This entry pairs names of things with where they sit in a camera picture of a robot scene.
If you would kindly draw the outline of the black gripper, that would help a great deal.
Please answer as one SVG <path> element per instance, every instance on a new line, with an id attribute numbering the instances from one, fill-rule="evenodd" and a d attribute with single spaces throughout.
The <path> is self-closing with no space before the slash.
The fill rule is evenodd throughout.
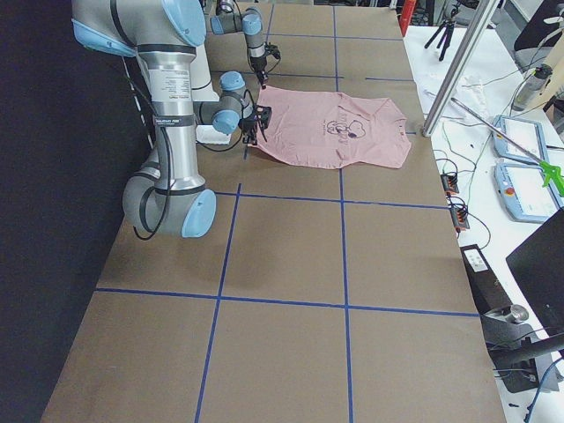
<path id="1" fill-rule="evenodd" d="M 242 117 L 239 122 L 242 143 L 257 145 L 258 134 L 266 138 L 264 132 L 268 129 L 271 120 L 271 107 L 254 105 L 247 117 Z"/>
<path id="2" fill-rule="evenodd" d="M 273 56 L 280 61 L 280 51 L 277 45 L 264 42 L 258 47 L 247 48 L 249 66 L 253 73 L 257 76 L 259 85 L 265 89 L 268 85 L 267 57 Z"/>

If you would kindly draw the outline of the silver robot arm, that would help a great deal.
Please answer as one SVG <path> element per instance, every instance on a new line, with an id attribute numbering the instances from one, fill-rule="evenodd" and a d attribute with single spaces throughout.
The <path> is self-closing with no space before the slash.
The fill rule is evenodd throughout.
<path id="1" fill-rule="evenodd" d="M 122 196 L 137 238 L 205 235 L 217 198 L 198 171 L 197 148 L 204 144 L 198 128 L 224 137 L 238 133 L 242 143 L 255 144 L 271 119 L 240 73 L 224 73 L 220 91 L 213 90 L 205 38 L 242 33 L 249 66 L 265 84 L 267 59 L 279 51 L 263 37 L 261 12 L 232 1 L 219 2 L 211 17 L 200 1 L 76 1 L 72 24 L 84 47 L 136 59 L 146 83 L 139 93 L 152 111 L 155 145 Z"/>
<path id="2" fill-rule="evenodd" d="M 249 68 L 256 76 L 260 88 L 265 89 L 269 81 L 268 57 L 272 56 L 277 61 L 272 66 L 272 71 L 279 64 L 281 53 L 277 45 L 265 39 L 261 12 L 255 6 L 242 11 L 236 1 L 218 1 L 215 14 L 210 17 L 210 24 L 212 32 L 216 35 L 244 35 Z"/>

